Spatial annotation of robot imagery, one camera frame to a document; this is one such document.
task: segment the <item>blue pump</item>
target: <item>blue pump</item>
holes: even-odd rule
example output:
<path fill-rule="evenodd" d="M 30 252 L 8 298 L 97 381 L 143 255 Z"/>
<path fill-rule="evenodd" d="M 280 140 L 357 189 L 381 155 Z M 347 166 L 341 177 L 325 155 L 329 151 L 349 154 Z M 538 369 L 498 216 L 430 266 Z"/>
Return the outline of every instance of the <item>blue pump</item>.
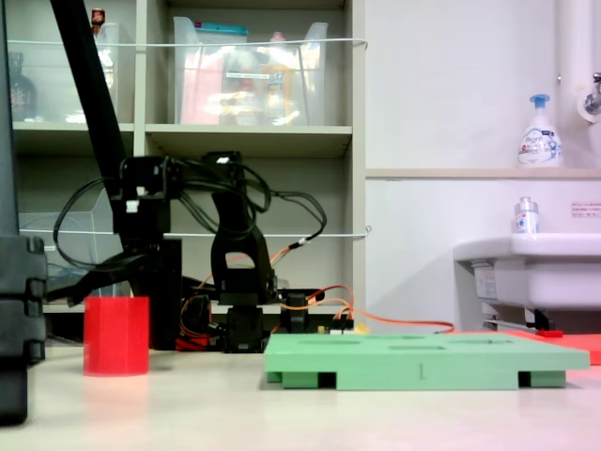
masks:
<path fill-rule="evenodd" d="M 545 109 L 545 103 L 550 101 L 551 98 L 547 94 L 536 94 L 535 96 L 530 97 L 530 101 L 534 103 L 534 108 L 543 108 Z"/>

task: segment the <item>black cable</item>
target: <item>black cable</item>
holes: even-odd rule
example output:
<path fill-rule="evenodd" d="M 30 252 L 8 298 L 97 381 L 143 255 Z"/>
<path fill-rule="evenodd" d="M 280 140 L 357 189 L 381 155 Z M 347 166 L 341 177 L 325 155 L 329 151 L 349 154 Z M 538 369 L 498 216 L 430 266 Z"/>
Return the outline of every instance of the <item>black cable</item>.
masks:
<path fill-rule="evenodd" d="M 319 230 L 317 232 L 313 233 L 312 235 L 310 235 L 307 238 L 303 238 L 302 240 L 293 242 L 292 244 L 290 244 L 288 246 L 289 249 L 292 250 L 292 249 L 301 247 L 306 242 L 311 241 L 312 239 L 318 237 L 319 235 L 321 235 L 323 233 L 324 229 L 326 228 L 326 225 L 328 224 L 328 215 L 326 214 L 326 211 L 323 210 L 323 208 L 321 207 L 319 202 L 317 202 L 317 200 L 313 196 L 311 196 L 310 194 L 307 194 L 307 193 L 299 192 L 299 191 L 274 191 L 274 192 L 272 192 L 272 194 L 276 197 L 281 198 L 282 200 L 284 200 L 286 202 L 292 202 L 297 205 L 301 205 L 305 210 L 309 211 L 311 213 L 311 215 L 314 218 L 316 218 L 317 221 L 319 222 Z M 309 202 L 315 208 L 318 215 L 315 214 L 314 212 L 311 212 L 311 210 L 309 209 L 309 207 L 307 207 L 307 205 L 296 200 L 295 197 L 302 198 L 302 199 L 306 200 L 307 202 Z"/>
<path fill-rule="evenodd" d="M 58 242 L 58 234 L 60 232 L 60 226 L 62 226 L 63 221 L 65 220 L 65 217 L 67 216 L 67 214 L 69 213 L 69 211 L 71 210 L 71 208 L 73 207 L 75 202 L 77 202 L 82 195 L 87 193 L 89 190 L 91 190 L 95 186 L 100 185 L 101 183 L 104 183 L 105 181 L 112 180 L 112 179 L 113 178 L 109 178 L 109 177 L 101 177 L 99 179 L 94 179 L 94 180 L 88 182 L 87 184 L 85 184 L 84 186 L 82 186 L 69 198 L 69 200 L 67 201 L 67 204 L 65 204 L 65 207 L 63 207 L 61 212 L 58 214 L 58 217 L 56 218 L 56 222 L 54 223 L 54 229 L 53 229 L 54 246 L 56 247 L 56 251 L 58 252 L 58 254 L 61 257 L 63 257 L 65 259 L 65 261 L 67 261 L 72 266 L 75 266 L 77 268 L 82 268 L 82 269 L 85 269 L 88 271 L 114 272 L 114 271 L 120 271 L 120 270 L 126 269 L 129 265 L 131 265 L 133 263 L 139 263 L 140 260 L 142 260 L 143 258 L 146 257 L 145 254 L 128 256 L 127 254 L 124 253 L 122 258 L 113 259 L 110 263 L 106 263 L 106 264 L 104 264 L 104 263 L 89 263 L 86 261 L 77 260 L 77 259 L 69 256 L 60 247 L 60 244 Z"/>
<path fill-rule="evenodd" d="M 317 200 L 314 197 L 303 192 L 273 191 L 261 176 L 259 176 L 253 169 L 244 164 L 231 163 L 241 168 L 243 172 L 247 172 L 248 174 L 253 176 L 253 179 L 229 179 L 224 173 L 215 170 L 215 168 L 211 164 L 206 164 L 197 160 L 172 159 L 172 161 L 182 166 L 191 168 L 191 170 L 194 172 L 194 178 L 184 179 L 181 181 L 181 188 L 178 200 L 190 213 L 193 219 L 200 226 L 202 226 L 204 229 L 208 230 L 211 233 L 224 234 L 229 240 L 243 240 L 248 235 L 250 235 L 256 227 L 257 214 L 264 213 L 270 209 L 271 199 L 273 196 L 279 197 L 285 202 L 291 202 L 296 205 L 299 205 L 319 222 L 319 230 L 317 232 L 313 233 L 309 237 L 293 242 L 288 246 L 288 249 L 290 250 L 301 247 L 305 243 L 319 236 L 324 231 L 326 224 L 328 223 L 328 217 L 326 215 L 326 212 L 323 210 L 319 202 L 317 202 Z M 143 254 L 128 254 L 127 252 L 124 252 L 123 254 L 112 258 L 110 262 L 95 264 L 80 261 L 73 257 L 70 257 L 60 247 L 58 243 L 58 234 L 60 231 L 60 226 L 62 225 L 63 221 L 65 220 L 65 217 L 69 213 L 72 206 L 84 193 L 108 180 L 113 180 L 113 178 L 94 179 L 88 182 L 80 189 L 78 189 L 69 199 L 69 201 L 67 202 L 67 204 L 62 209 L 62 211 L 56 219 L 56 223 L 54 224 L 53 230 L 54 245 L 56 246 L 56 250 L 58 251 L 59 255 L 62 256 L 72 266 L 96 272 L 115 272 L 125 270 L 131 264 L 139 264 L 144 258 L 147 257 L 146 252 L 144 252 Z M 220 224 L 215 219 L 211 218 L 210 215 L 198 204 L 196 204 L 191 198 L 191 196 L 184 191 L 186 188 L 192 190 L 206 191 L 212 194 L 224 193 L 238 196 L 242 200 L 242 203 L 247 210 L 246 212 L 248 213 L 249 225 L 242 230 L 235 230 L 220 226 Z M 263 195 L 262 204 L 254 202 L 248 196 L 248 188 L 251 188 Z"/>
<path fill-rule="evenodd" d="M 208 216 L 208 214 L 192 200 L 188 193 L 182 191 L 179 202 L 181 202 L 200 226 L 214 234 L 222 233 L 230 240 L 243 240 L 253 232 L 254 227 L 256 226 L 256 210 L 254 208 L 248 209 L 250 213 L 249 226 L 242 230 L 234 230 L 219 226 L 219 223 Z"/>

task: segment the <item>white sink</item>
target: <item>white sink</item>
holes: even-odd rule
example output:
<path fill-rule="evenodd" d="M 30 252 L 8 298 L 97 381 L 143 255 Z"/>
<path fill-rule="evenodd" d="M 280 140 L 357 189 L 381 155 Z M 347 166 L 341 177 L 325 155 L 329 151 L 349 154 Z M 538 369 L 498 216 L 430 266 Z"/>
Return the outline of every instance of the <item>white sink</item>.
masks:
<path fill-rule="evenodd" d="M 601 234 L 538 233 L 466 242 L 478 297 L 528 309 L 601 309 Z"/>

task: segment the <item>shelf board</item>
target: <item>shelf board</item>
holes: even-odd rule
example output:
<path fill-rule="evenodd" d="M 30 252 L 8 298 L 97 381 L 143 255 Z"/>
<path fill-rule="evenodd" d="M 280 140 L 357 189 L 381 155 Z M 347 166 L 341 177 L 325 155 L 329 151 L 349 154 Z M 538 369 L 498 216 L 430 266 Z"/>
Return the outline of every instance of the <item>shelf board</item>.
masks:
<path fill-rule="evenodd" d="M 282 307 L 280 307 L 279 305 L 261 305 L 261 307 L 263 308 L 263 313 L 265 315 L 279 315 L 280 312 L 282 311 Z M 313 314 L 313 315 L 335 315 L 336 313 L 338 313 L 340 311 L 340 309 L 343 307 L 342 304 L 340 305 L 321 305 L 318 307 L 314 307 L 309 309 L 309 314 Z M 211 306 L 211 313 L 213 315 L 225 315 L 227 314 L 227 309 L 229 309 L 230 307 L 228 305 L 212 305 Z"/>
<path fill-rule="evenodd" d="M 366 169 L 365 176 L 368 179 L 601 179 L 601 168 Z"/>
<path fill-rule="evenodd" d="M 74 307 L 69 307 L 65 303 L 46 303 L 42 306 L 44 313 L 84 313 L 85 306 L 80 303 Z"/>
<path fill-rule="evenodd" d="M 211 312 L 213 315 L 227 314 L 228 305 L 212 305 Z M 265 315 L 279 315 L 282 308 L 279 305 L 262 305 Z M 309 310 L 310 314 L 314 315 L 335 315 L 340 311 L 342 305 L 323 305 Z M 80 303 L 74 307 L 69 307 L 65 303 L 46 303 L 43 305 L 44 313 L 84 313 L 85 306 Z"/>
<path fill-rule="evenodd" d="M 133 153 L 133 124 L 120 124 L 126 152 Z M 87 157 L 93 155 L 86 124 L 13 122 L 15 148 L 20 156 Z"/>
<path fill-rule="evenodd" d="M 342 158 L 352 127 L 147 124 L 146 135 L 154 147 L 173 156 L 237 150 L 247 158 Z"/>
<path fill-rule="evenodd" d="M 219 9 L 342 9 L 346 0 L 167 0 L 171 7 Z"/>

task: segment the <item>bottle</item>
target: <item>bottle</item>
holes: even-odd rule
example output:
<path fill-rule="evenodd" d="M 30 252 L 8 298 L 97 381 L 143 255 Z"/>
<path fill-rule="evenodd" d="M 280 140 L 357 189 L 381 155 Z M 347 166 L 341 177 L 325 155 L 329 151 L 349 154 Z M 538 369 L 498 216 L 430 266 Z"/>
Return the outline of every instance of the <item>bottle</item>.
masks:
<path fill-rule="evenodd" d="M 538 233 L 538 204 L 529 197 L 520 197 L 516 204 L 516 233 Z"/>
<path fill-rule="evenodd" d="M 92 34 L 94 35 L 94 40 L 98 37 L 98 33 L 100 32 L 100 28 L 104 25 L 106 21 L 106 14 L 104 9 L 102 8 L 94 8 L 92 9 Z"/>
<path fill-rule="evenodd" d="M 23 53 L 8 52 L 8 76 L 12 120 L 34 119 L 38 114 L 38 91 L 23 76 Z"/>
<path fill-rule="evenodd" d="M 530 127 L 526 129 L 517 154 L 521 167 L 563 166 L 562 140 L 545 114 L 545 103 L 549 100 L 547 94 L 537 94 L 530 98 L 536 108 L 536 116 Z"/>
<path fill-rule="evenodd" d="M 271 42 L 284 42 L 279 31 L 273 33 Z M 290 125 L 292 72 L 290 67 L 282 64 L 285 45 L 270 46 L 270 62 L 264 72 L 269 76 L 267 81 L 265 115 L 270 125 Z"/>

